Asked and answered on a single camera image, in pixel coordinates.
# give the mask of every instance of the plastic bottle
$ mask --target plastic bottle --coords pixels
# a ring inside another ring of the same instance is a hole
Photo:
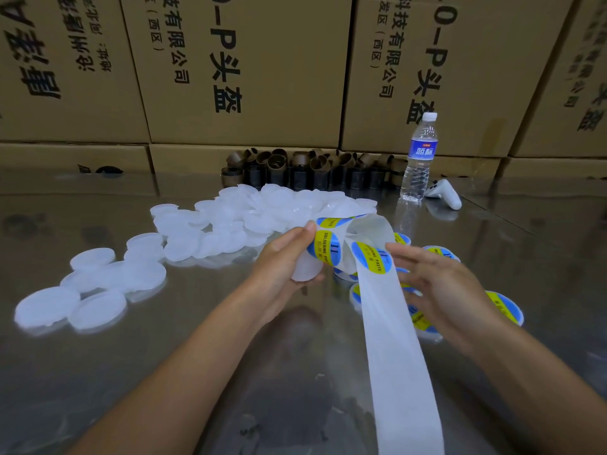
[[[430,175],[430,163],[434,159],[438,144],[438,135],[434,128],[437,115],[437,113],[424,113],[421,124],[411,137],[407,169],[401,186],[401,198],[407,201],[418,202],[424,198]]]

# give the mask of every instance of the stainless steel tabletop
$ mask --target stainless steel tabletop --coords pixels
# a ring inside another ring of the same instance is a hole
[[[0,454],[54,454],[171,351],[248,274],[258,249],[168,267],[162,291],[115,325],[33,336],[13,322],[28,294],[57,285],[91,247],[121,256],[153,231],[149,208],[216,196],[213,176],[46,176],[0,194]],[[607,397],[607,194],[603,181],[454,179],[463,207],[398,203],[396,191],[352,191],[417,245],[449,248],[483,286],[524,312],[523,328]],[[296,294],[255,338],[197,452],[373,454],[373,406],[362,319],[335,278]],[[423,343],[447,454],[532,453],[532,439],[480,370],[448,343]],[[403,392],[414,392],[403,383]]]

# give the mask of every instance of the person's left arm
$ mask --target person's left arm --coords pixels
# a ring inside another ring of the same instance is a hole
[[[251,276],[68,453],[191,454],[253,337],[306,284],[291,275],[315,230],[308,222],[267,244]]]

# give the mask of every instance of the person's left hand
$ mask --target person's left hand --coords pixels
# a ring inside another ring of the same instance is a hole
[[[310,220],[304,228],[291,229],[270,241],[259,254],[245,284],[265,306],[264,324],[272,321],[282,311],[296,290],[324,279],[323,273],[306,282],[291,279],[297,258],[314,240],[315,234],[316,223]]]

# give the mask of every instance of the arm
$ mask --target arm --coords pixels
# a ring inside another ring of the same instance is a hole
[[[604,452],[607,403],[560,359],[500,314],[461,263],[418,247],[389,244],[407,300],[482,368],[504,401],[553,454]]]
[[[253,337],[306,284],[290,278],[315,229],[309,222],[267,244],[252,275],[69,454],[191,454]]]

